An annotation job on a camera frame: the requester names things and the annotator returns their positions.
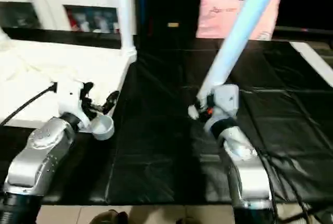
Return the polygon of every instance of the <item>black wire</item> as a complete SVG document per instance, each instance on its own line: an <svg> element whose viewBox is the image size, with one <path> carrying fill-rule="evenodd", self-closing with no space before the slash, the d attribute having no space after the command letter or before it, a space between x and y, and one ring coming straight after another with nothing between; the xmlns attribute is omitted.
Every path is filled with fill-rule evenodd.
<svg viewBox="0 0 333 224"><path fill-rule="evenodd" d="M218 106L218 105L215 105L216 107L218 107L219 109L221 109L228 117L230 117L236 124L236 126L238 125L237 122L236 122L236 119L234 118L234 116L232 116L229 112L227 112L224 108L222 108L221 106ZM267 162L269 163L269 165L271 165L280 175L282 175L282 177L284 177L284 179L286 180L286 182L289 184L291 190L293 191L295 197L296 197L296 200L297 200L297 203L298 205L300 205L301 209L302 209L302 212L303 214L305 215L305 221L306 221L306 224L310 224L310 219L309 219L309 215L308 215L308 211L306 210L306 207L303 203L303 200L302 200L302 197L300 196L299 192L297 191L294 183L289 180L289 178L287 177L287 175L282 171L282 169L280 169L273 161L272 161L272 158L269 156L269 155L265 155L261 152L261 150L258 148L258 147L255 147L253 145L253 143L251 143L252 146L254 147L254 149L256 150L257 154L258 154L258 157L259 159L261 160L261 163L263 164L263 167L264 169L266 170L267 172L267 175L268 175L268 169L265 165L265 162L264 162L264 158L267 160ZM275 218L275 221L280 221L280 222L283 222L283 220L279 219L278 218L278 212L277 212L277 203L276 203L276 198L275 198L275 192L274 192L274 188L273 188L273 184L272 184L272 181L270 179L269 176L268 177L268 182L269 182L269 185L270 185L270 191L271 191L271 194L272 194L272 205L273 205L273 211L274 211L274 218Z"/></svg>
<svg viewBox="0 0 333 224"><path fill-rule="evenodd" d="M13 113L11 113L9 116L6 117L5 120L3 120L0 123L0 127L4 126L7 122L9 122L15 115L17 115L20 111L22 111L25 107L27 107L29 104L31 104L33 101L35 101L36 99L38 99L39 97L41 97L42 95L44 95L45 93L49 92L49 91L56 91L57 90L57 83L54 83L53 85L51 85L50 87L48 87L47 89L43 90L41 93L39 93L38 95L35 95L33 98L31 98L30 100L28 100L26 103L24 103L21 107L19 107L18 109L16 109Z"/></svg>

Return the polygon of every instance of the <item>black plastic sheet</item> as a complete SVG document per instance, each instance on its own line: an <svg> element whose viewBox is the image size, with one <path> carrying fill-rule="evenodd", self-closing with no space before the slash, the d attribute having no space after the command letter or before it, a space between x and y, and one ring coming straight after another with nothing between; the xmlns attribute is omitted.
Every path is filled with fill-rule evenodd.
<svg viewBox="0 0 333 224"><path fill-rule="evenodd" d="M141 45L113 115L115 136L98 142L79 134L45 203L230 203L227 157L220 159L202 124L187 116L220 43L151 40ZM333 202L329 85L289 43L254 41L228 82L240 87L238 121L252 143L288 176L305 202ZM28 135L27 129L0 129L1 178ZM278 201L295 202L286 180L268 169Z"/></svg>

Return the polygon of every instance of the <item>small white cup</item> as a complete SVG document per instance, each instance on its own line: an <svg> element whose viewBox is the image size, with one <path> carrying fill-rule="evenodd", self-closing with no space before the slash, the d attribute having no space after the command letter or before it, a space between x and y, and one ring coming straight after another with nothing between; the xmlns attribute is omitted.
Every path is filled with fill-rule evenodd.
<svg viewBox="0 0 333 224"><path fill-rule="evenodd" d="M113 119L108 115L99 115L92 120L90 129L95 139L107 140L114 134Z"/></svg>

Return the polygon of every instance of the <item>white pipe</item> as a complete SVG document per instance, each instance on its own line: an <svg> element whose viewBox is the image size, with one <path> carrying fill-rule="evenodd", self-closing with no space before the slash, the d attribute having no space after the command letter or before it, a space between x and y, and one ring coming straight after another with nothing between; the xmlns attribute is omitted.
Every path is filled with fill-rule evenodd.
<svg viewBox="0 0 333 224"><path fill-rule="evenodd" d="M223 42L197 95L205 99L213 87L225 83L270 0L244 0L228 37Z"/></svg>
<svg viewBox="0 0 333 224"><path fill-rule="evenodd" d="M121 48L124 52L134 48L130 22L130 0L119 0L118 21L120 26Z"/></svg>

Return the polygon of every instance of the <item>pink pillow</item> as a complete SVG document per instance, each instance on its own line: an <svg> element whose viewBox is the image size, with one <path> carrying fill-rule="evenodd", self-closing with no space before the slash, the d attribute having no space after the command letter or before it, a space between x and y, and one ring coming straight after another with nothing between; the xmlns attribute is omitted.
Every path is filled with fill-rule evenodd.
<svg viewBox="0 0 333 224"><path fill-rule="evenodd" d="M201 0L197 38L226 38L243 0ZM272 38L280 0L271 0L253 30L251 40Z"/></svg>

